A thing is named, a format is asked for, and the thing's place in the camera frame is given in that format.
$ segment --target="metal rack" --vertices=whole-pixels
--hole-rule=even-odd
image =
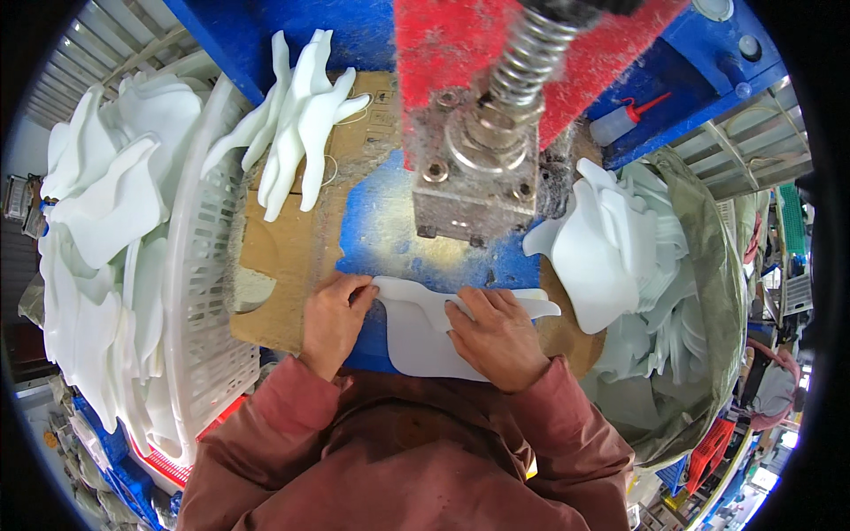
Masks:
[[[669,145],[717,201],[771,189],[813,169],[788,77]]]
[[[68,121],[86,89],[102,83],[118,96],[126,74],[156,71],[200,47],[162,0],[91,0],[48,58],[25,102],[25,115],[50,129]]]

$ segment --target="person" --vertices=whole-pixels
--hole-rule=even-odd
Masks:
[[[460,289],[473,319],[445,304],[491,385],[342,368],[370,283],[317,285],[301,354],[198,443],[178,529],[628,529],[632,449],[512,292]]]

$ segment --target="red nozzle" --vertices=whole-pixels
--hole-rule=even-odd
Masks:
[[[640,116],[641,116],[644,112],[646,112],[647,110],[651,109],[651,108],[652,108],[655,104],[657,104],[658,102],[660,102],[660,101],[662,101],[662,100],[664,100],[664,99],[669,98],[672,94],[673,94],[673,93],[666,93],[666,94],[662,94],[662,95],[661,95],[661,96],[659,96],[658,98],[653,99],[652,101],[649,101],[649,102],[647,102],[647,103],[645,103],[645,104],[641,105],[640,107],[635,107],[635,106],[634,106],[634,101],[635,101],[635,99],[634,99],[634,98],[625,98],[625,99],[623,99],[623,101],[626,101],[627,99],[630,99],[630,100],[632,101],[632,102],[631,102],[631,103],[630,103],[630,104],[626,107],[626,113],[629,115],[629,118],[631,118],[631,119],[632,119],[632,121],[634,121],[635,123],[638,123],[638,122],[640,121]]]

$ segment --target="white plastic basket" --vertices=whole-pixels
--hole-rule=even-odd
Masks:
[[[812,280],[808,273],[782,283],[782,316],[799,314],[814,308]]]
[[[195,461],[195,438],[259,374],[258,348],[230,337],[224,309],[224,260],[242,170],[232,150],[207,175],[201,165],[213,142],[251,109],[221,74],[198,120],[168,231],[162,300],[168,389],[177,422],[178,466]]]
[[[726,234],[732,241],[732,247],[738,248],[738,226],[735,220],[735,200],[720,201],[717,203],[717,210],[720,211],[720,219],[723,221],[723,227],[726,227]]]

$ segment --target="squeeze bottle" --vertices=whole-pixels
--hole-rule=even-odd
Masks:
[[[634,98],[623,99],[622,101],[630,99],[632,102],[628,105],[618,107],[602,118],[592,122],[590,124],[590,135],[593,137],[593,140],[602,147],[610,145],[619,137],[634,129],[640,121],[640,116],[647,109],[651,108],[662,99],[666,99],[671,94],[672,93],[662,94],[658,98],[653,99],[649,103],[643,104],[637,108],[635,107]]]

